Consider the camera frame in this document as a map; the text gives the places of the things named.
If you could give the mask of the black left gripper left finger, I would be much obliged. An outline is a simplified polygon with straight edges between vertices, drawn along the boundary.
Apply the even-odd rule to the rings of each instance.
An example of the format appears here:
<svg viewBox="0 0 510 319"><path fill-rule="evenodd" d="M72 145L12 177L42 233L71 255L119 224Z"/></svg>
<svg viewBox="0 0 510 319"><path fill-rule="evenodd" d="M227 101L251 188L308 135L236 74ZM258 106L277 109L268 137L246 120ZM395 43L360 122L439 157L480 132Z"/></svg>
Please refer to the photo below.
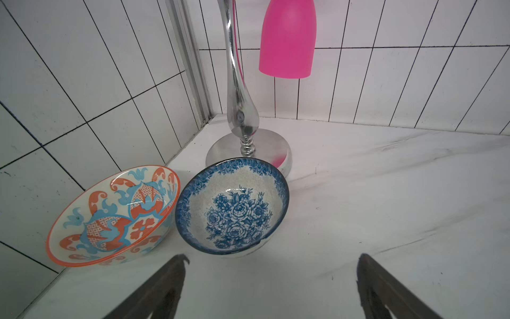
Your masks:
<svg viewBox="0 0 510 319"><path fill-rule="evenodd" d="M172 257L106 318L174 318L188 263L184 254Z"/></svg>

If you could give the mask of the orange patterned ceramic bowl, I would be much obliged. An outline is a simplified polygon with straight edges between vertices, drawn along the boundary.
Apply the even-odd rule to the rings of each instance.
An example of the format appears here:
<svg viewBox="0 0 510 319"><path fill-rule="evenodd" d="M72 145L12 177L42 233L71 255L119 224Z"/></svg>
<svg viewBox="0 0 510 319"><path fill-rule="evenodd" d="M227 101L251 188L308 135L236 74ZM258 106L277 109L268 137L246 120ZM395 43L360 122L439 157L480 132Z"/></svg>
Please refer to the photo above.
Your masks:
<svg viewBox="0 0 510 319"><path fill-rule="evenodd" d="M98 182L61 213L46 253L63 267L111 266L158 246L174 221L179 176L165 166L139 166Z"/></svg>

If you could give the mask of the blue floral ceramic bowl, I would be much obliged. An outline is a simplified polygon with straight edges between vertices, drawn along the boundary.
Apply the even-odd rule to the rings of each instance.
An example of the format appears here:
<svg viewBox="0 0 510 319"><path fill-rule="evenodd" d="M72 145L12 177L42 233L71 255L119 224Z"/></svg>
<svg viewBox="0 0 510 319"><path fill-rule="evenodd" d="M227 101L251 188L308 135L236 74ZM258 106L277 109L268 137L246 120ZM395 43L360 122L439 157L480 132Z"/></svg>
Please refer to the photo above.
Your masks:
<svg viewBox="0 0 510 319"><path fill-rule="evenodd" d="M192 248L237 257L268 242L289 203L288 183L272 164L256 158L226 159L187 183L176 204L175 222Z"/></svg>

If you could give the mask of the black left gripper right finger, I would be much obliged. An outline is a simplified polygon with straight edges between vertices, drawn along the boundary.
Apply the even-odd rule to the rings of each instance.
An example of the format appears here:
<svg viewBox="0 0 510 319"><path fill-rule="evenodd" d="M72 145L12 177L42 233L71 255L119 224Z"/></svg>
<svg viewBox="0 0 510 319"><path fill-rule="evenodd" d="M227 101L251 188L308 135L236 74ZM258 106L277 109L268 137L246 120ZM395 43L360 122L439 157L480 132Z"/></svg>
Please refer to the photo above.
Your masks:
<svg viewBox="0 0 510 319"><path fill-rule="evenodd" d="M370 255L357 263L357 289L366 318L432 318L432 309Z"/></svg>

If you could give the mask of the pink plastic wine glass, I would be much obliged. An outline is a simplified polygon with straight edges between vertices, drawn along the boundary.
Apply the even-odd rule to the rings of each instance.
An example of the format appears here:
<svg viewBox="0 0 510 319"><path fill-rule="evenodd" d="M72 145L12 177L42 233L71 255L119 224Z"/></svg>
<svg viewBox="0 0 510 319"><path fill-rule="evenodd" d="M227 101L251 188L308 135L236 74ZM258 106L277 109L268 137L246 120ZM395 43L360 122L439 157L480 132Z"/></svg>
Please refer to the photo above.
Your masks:
<svg viewBox="0 0 510 319"><path fill-rule="evenodd" d="M309 77L316 36L313 0L271 1L262 26L259 71L277 78Z"/></svg>

